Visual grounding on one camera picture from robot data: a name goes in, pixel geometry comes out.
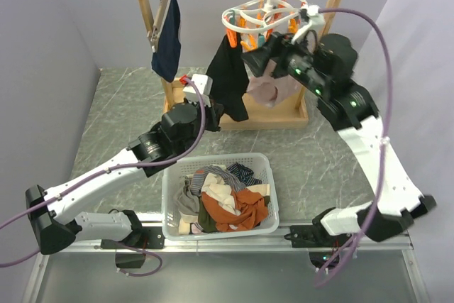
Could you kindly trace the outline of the black underwear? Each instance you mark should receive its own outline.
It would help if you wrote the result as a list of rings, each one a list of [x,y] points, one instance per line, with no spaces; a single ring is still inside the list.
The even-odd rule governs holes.
[[[210,96],[223,105],[224,113],[235,122],[249,119],[243,103],[249,79],[242,53],[241,46],[232,48],[225,35],[206,71],[206,75],[213,80]]]

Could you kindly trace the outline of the pink beige underwear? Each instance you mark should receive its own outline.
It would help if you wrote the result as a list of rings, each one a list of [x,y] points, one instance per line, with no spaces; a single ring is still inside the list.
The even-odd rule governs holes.
[[[313,47],[316,45],[316,34],[314,31],[309,31],[306,35],[310,41],[309,49],[312,53]],[[247,88],[247,93],[257,103],[267,107],[274,107],[291,95],[296,94],[302,86],[310,82],[311,76],[316,75],[312,65],[300,77],[287,75],[282,78],[272,78],[271,74],[274,68],[275,62],[269,61],[261,77],[255,77],[252,74]]]

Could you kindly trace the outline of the white clip hanger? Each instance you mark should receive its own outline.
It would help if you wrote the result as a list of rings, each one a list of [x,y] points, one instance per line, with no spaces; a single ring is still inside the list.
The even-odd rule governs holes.
[[[306,0],[251,0],[225,10],[221,21],[228,45],[248,52],[266,43],[278,27],[296,33],[299,10],[306,5]]]

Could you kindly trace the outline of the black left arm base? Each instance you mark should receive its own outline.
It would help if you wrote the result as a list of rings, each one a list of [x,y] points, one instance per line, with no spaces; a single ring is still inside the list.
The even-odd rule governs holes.
[[[161,250],[164,247],[165,237],[162,228],[158,226],[145,226],[138,231],[134,231],[132,236],[128,236],[123,241],[101,240],[102,250],[115,251],[115,265],[119,272],[131,277],[145,277],[158,272],[163,260],[153,250]],[[141,269],[148,258],[157,261],[155,269],[148,272],[130,272],[130,270]]]

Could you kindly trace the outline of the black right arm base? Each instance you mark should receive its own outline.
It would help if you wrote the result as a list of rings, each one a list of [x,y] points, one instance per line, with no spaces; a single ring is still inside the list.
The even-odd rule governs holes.
[[[284,235],[293,248],[308,248],[309,261],[319,270],[350,238],[348,234],[331,236],[314,225],[292,225]]]

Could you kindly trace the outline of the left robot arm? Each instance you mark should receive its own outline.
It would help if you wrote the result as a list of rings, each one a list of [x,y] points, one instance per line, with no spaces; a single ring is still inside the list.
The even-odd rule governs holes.
[[[90,202],[147,179],[189,154],[204,131],[220,131],[224,107],[183,101],[152,128],[105,163],[64,184],[26,190],[26,206],[39,251],[52,255],[75,241],[106,239],[138,246],[143,227],[132,210],[113,214],[85,211]]]

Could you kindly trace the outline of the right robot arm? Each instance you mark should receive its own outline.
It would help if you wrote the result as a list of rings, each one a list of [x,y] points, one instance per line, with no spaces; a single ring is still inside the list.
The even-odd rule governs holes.
[[[381,242],[404,232],[433,210],[436,200],[410,180],[390,145],[380,160],[384,124],[370,93],[352,79],[357,51],[339,34],[323,36],[314,50],[308,49],[306,38],[300,43],[292,38],[273,34],[262,47],[243,53],[242,59],[256,77],[290,76],[313,93],[321,115],[348,145],[380,197],[368,226],[364,223],[373,207],[370,202],[319,214],[312,221],[315,242],[328,246],[337,235],[359,232]]]

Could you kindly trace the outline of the navy blue underwear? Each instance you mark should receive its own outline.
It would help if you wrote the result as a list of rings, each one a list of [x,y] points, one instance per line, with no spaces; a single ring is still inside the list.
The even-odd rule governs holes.
[[[181,43],[179,39],[181,14],[177,0],[170,0],[160,32],[157,51],[151,60],[152,70],[166,82],[173,82],[179,67]]]

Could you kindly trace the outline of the wooden clip hanger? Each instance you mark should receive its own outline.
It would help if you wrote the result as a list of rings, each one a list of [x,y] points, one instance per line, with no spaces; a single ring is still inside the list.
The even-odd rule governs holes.
[[[156,17],[153,19],[151,29],[147,33],[147,38],[153,53],[157,52],[160,34],[167,15],[170,0],[160,0]]]

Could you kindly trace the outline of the cream white garment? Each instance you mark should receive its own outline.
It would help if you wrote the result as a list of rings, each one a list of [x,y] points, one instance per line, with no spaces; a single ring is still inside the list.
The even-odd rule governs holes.
[[[225,184],[221,176],[209,173],[201,188],[201,193],[206,193],[216,200],[218,205],[225,211],[238,216],[240,212],[236,209],[235,199],[232,195],[232,187]]]

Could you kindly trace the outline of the grey garment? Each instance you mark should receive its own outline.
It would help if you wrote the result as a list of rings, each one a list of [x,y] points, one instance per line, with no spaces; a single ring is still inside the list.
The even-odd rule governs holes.
[[[182,188],[178,189],[173,200],[183,221],[197,222],[199,215],[199,198],[190,191],[190,180],[186,179]]]

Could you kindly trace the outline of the navy striped garment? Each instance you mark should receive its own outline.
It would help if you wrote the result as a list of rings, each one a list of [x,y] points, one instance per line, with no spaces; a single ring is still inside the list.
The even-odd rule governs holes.
[[[246,187],[262,184],[262,181],[254,176],[255,173],[249,167],[238,162],[229,165],[227,171],[235,175]]]

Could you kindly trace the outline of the white plastic laundry basket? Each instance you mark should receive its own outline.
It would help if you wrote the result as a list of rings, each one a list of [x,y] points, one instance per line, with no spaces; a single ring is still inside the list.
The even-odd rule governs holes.
[[[162,232],[171,241],[271,233],[279,206],[268,158],[261,153],[185,158],[162,178]]]

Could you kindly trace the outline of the orange brown garment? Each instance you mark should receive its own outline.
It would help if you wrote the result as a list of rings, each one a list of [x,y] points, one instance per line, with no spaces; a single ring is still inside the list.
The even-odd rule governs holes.
[[[199,199],[198,224],[203,232],[249,231],[258,227],[268,216],[268,195],[230,186],[206,189]]]

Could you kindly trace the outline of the aluminium mounting rail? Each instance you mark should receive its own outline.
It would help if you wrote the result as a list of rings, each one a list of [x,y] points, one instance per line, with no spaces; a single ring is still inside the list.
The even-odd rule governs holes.
[[[331,251],[340,248],[348,238],[342,239],[336,237],[334,241],[321,247],[310,246],[303,242],[300,237],[301,233],[290,232],[294,230],[291,223],[284,223],[272,233],[266,233],[256,236],[228,237],[195,241],[172,241],[164,237],[162,224],[158,221],[146,221],[144,228],[148,233],[146,239],[148,244],[146,250],[152,252],[266,252],[266,251],[308,251],[310,253],[331,253]],[[72,245],[64,248],[58,253],[70,252],[114,252],[119,249],[120,252],[129,252],[123,247],[115,246],[112,241],[104,241],[100,238],[86,241],[76,241]],[[381,243],[376,243],[367,237],[363,237],[357,246],[360,250],[412,250],[413,244],[408,234],[401,234]]]

